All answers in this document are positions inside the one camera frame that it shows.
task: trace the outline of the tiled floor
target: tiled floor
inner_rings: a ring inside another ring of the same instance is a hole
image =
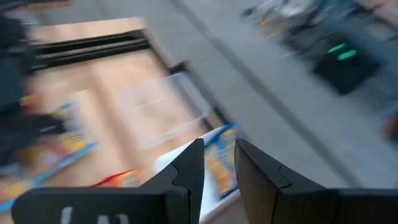
[[[191,10],[201,24],[192,24],[172,1]],[[348,96],[335,95],[285,48],[254,35],[239,20],[244,8],[260,0],[72,2],[37,17],[43,25],[144,17],[171,56],[170,64],[189,60],[251,142],[308,178],[327,187],[396,183],[398,151],[377,134],[377,114],[390,101],[378,87],[382,77]],[[207,38],[210,33],[228,49],[220,51]]]

